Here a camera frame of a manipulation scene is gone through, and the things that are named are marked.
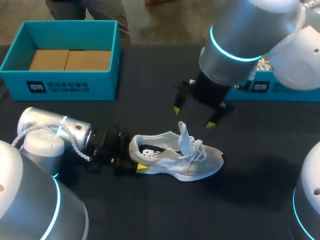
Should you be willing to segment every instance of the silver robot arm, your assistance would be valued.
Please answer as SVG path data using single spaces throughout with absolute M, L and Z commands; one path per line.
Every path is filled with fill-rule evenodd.
M 264 54 L 285 86 L 320 87 L 320 14 L 299 0 L 234 0 L 226 9 L 201 51 L 196 97 L 204 98 L 207 92 L 218 106 L 230 88 L 248 78 Z

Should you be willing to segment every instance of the shoe sole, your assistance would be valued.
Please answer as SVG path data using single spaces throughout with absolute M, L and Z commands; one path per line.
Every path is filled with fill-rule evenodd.
M 217 171 L 208 173 L 206 175 L 186 176 L 186 175 L 181 175 L 179 173 L 176 173 L 174 171 L 170 171 L 170 170 L 167 170 L 167 169 L 150 166 L 148 168 L 148 170 L 139 172 L 139 174 L 170 174 L 171 176 L 174 176 L 176 179 L 178 179 L 181 182 L 193 182 L 193 181 L 197 181 L 197 180 L 200 180 L 200 179 L 205 179 L 207 177 L 210 177 L 211 175 L 213 175 L 216 172 L 218 172 L 220 169 L 221 169 L 221 167 Z

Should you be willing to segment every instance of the shoe logo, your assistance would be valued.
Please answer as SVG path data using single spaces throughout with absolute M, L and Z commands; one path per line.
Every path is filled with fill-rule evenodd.
M 149 159 L 155 158 L 159 154 L 161 154 L 160 151 L 153 151 L 150 149 L 145 149 L 142 151 L 142 155 L 145 156 L 146 158 L 149 158 Z

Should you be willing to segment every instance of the logo on box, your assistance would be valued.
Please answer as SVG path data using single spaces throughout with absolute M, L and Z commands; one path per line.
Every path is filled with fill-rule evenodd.
M 42 81 L 27 81 L 26 84 L 29 87 L 31 93 L 46 93 L 45 85 Z
M 268 92 L 270 81 L 254 81 L 251 88 L 251 93 L 264 94 Z

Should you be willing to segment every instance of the table surface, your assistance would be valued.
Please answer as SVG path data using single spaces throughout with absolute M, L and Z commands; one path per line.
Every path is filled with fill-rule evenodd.
M 119 177 L 109 166 L 92 174 L 66 159 L 72 164 L 61 181 L 87 208 L 89 240 L 291 239 L 288 207 L 304 158 L 319 141 L 320 106 L 232 102 L 235 112 L 210 130 L 205 125 L 212 111 L 192 99 L 175 116 L 175 86 L 197 75 L 200 50 L 127 46 L 116 101 L 14 102 L 7 96 L 0 103 L 0 139 L 8 143 L 23 110 L 36 107 L 135 134 L 177 132 L 181 120 L 190 135 L 226 155 L 222 171 L 194 182 L 165 174 Z

